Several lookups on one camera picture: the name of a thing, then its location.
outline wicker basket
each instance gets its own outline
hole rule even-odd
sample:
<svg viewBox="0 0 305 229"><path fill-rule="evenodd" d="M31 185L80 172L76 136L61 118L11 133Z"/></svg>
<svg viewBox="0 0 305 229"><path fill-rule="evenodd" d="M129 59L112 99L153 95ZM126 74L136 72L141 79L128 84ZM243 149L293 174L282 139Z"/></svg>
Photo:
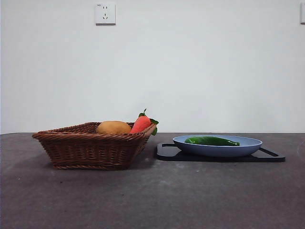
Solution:
<svg viewBox="0 0 305 229"><path fill-rule="evenodd" d="M102 170L127 169L156 128L150 125L136 134L101 135L97 122L84 123L32 135L48 153L58 169L86 168Z"/></svg>

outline light blue bowl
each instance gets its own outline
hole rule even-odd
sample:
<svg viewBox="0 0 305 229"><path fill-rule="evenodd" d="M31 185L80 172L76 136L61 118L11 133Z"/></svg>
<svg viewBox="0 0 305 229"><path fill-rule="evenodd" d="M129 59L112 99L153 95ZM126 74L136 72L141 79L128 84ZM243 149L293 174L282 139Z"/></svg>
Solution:
<svg viewBox="0 0 305 229"><path fill-rule="evenodd" d="M201 136L221 137L234 142L239 142L240 146L207 146L185 143L185 140L189 137ZM215 157L236 157L250 155L256 152L263 143L262 141L254 138L228 135L185 135L174 137L173 142L180 150L186 153Z"/></svg>

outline green chili pepper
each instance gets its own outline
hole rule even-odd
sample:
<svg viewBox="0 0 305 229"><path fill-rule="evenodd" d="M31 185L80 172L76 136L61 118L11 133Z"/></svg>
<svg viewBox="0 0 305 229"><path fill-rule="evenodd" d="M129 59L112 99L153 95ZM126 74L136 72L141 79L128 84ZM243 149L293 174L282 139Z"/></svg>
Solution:
<svg viewBox="0 0 305 229"><path fill-rule="evenodd" d="M239 146L239 142L213 136L189 137L185 140L185 143L208 146Z"/></svg>

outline carrot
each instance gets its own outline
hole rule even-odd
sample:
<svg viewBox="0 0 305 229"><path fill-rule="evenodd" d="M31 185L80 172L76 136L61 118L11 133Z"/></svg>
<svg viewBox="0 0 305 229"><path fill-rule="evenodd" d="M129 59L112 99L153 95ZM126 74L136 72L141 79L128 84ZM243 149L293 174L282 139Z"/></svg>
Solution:
<svg viewBox="0 0 305 229"><path fill-rule="evenodd" d="M141 131L145 130L147 127L149 127L152 123L154 123L156 125L159 123L158 121L147 117L145 114L145 111L146 111L146 109L144 110L143 113L139 114L139 117L134 122L133 127L132 127L131 131L129 132L130 134L141 132ZM152 135L156 135L156 134L157 134L157 128L155 128L155 130L152 132Z"/></svg>
<svg viewBox="0 0 305 229"><path fill-rule="evenodd" d="M140 116L134 122L132 130L129 132L130 134L134 134L137 132L141 132L145 130L147 127L151 125L151 120L147 116Z"/></svg>

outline black cutting board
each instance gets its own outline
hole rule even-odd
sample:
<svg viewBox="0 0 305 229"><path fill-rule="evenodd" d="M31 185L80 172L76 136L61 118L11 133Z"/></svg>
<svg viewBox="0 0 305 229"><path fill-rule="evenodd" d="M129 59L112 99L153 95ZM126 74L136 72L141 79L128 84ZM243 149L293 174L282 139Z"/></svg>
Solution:
<svg viewBox="0 0 305 229"><path fill-rule="evenodd" d="M262 147L248 156L212 157L183 152L175 144L171 143L159 143L156 157L163 161L284 162L286 160L284 155Z"/></svg>

